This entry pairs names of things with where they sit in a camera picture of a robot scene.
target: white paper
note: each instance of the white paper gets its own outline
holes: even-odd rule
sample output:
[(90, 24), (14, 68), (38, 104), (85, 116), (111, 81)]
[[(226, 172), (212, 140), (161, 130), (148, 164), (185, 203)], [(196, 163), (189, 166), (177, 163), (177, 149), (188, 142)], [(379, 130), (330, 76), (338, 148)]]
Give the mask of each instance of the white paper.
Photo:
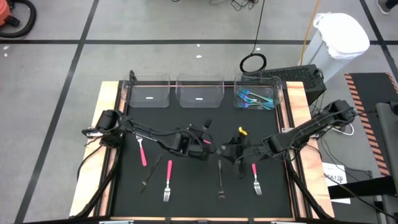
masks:
[[(322, 162), (322, 166), (323, 166), (324, 173), (328, 177), (332, 178), (336, 182), (339, 182), (340, 184), (347, 184), (347, 176), (346, 176), (345, 168), (343, 165), (335, 165), (335, 164), (329, 164), (326, 162)], [(327, 178), (326, 178), (326, 184), (328, 185), (328, 187), (337, 185), (336, 183), (334, 183), (333, 181), (331, 181)], [(331, 201), (338, 202), (338, 203), (351, 204), (351, 200), (349, 198), (333, 199)]]

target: white trash can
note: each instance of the white trash can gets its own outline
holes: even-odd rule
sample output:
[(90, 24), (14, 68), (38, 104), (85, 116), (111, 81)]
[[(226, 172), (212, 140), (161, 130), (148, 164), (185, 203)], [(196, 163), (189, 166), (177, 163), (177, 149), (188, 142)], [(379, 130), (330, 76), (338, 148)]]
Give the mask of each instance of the white trash can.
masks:
[(347, 14), (317, 14), (313, 26), (318, 30), (305, 50), (303, 65), (320, 68), (324, 82), (369, 48), (365, 31)]

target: gray floor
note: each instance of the gray floor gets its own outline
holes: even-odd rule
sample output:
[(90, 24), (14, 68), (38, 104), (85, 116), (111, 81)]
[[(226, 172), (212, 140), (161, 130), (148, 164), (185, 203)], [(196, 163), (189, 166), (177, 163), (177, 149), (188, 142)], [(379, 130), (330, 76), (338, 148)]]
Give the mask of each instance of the gray floor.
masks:
[[(33, 0), (38, 10), (33, 31), (22, 40), (79, 40), (93, 0)], [(259, 38), (303, 40), (315, 0), (266, 0)], [(394, 29), (398, 9), (383, 16), (375, 1), (366, 0), (384, 40), (398, 40)], [(24, 6), (17, 6), (21, 15)], [(228, 3), (208, 1), (99, 0), (88, 40), (202, 40), (253, 39), (261, 5), (235, 11)], [(322, 1), (319, 12), (343, 12), (377, 40), (359, 0)], [(0, 223), (12, 223), (25, 194), (50, 125), (77, 44), (0, 44)], [(33, 193), (25, 222), (67, 218), (76, 184), (76, 170), (86, 139), (81, 129), (91, 124), (102, 81), (123, 79), (130, 69), (138, 75), (167, 73), (222, 74), (233, 80), (239, 62), (253, 48), (246, 44), (86, 44), (81, 52), (47, 158)], [(258, 45), (268, 69), (295, 66), (301, 45)], [(398, 46), (388, 49), (398, 60)], [(245, 66), (254, 70), (260, 61)], [(344, 73), (392, 72), (379, 45), (372, 45), (326, 83), (323, 105), (344, 99), (353, 105)], [(332, 153), (347, 166), (380, 173), (359, 120), (354, 136), (330, 132), (325, 136)]]

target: pink handle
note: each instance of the pink handle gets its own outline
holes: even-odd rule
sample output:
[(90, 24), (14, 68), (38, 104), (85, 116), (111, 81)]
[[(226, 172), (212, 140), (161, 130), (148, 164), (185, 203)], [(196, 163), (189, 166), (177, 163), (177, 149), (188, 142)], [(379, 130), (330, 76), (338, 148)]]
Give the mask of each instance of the pink handle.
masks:
[(251, 164), (251, 169), (253, 170), (253, 174), (257, 175), (256, 164)]
[(142, 161), (142, 165), (143, 166), (147, 166), (147, 159), (145, 158), (145, 154), (144, 154), (144, 148), (140, 147), (139, 151), (141, 153), (141, 161)]
[(172, 175), (172, 165), (173, 161), (169, 160), (169, 163), (167, 164), (167, 180), (170, 180), (170, 176)]

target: yellow object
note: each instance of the yellow object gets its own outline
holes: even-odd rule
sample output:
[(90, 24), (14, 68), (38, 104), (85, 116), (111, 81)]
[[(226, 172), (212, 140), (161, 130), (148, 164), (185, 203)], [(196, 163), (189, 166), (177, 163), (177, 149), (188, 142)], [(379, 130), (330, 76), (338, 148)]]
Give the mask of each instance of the yellow object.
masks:
[(248, 135), (248, 133), (245, 132), (245, 130), (242, 127), (239, 127), (239, 132), (244, 134), (244, 135)]
[(311, 21), (310, 21), (310, 23), (309, 23), (309, 25), (308, 25), (307, 33), (305, 33), (304, 44), (303, 44), (303, 50), (301, 51), (300, 65), (303, 65), (305, 44), (307, 43), (308, 33), (309, 33), (310, 30), (311, 30), (311, 26), (312, 26), (313, 20), (314, 20), (314, 18), (315, 18), (315, 15), (317, 14), (318, 7), (319, 7), (320, 2), (321, 2), (320, 0), (317, 0), (317, 5), (315, 6), (315, 9), (314, 9), (313, 14), (312, 14)]

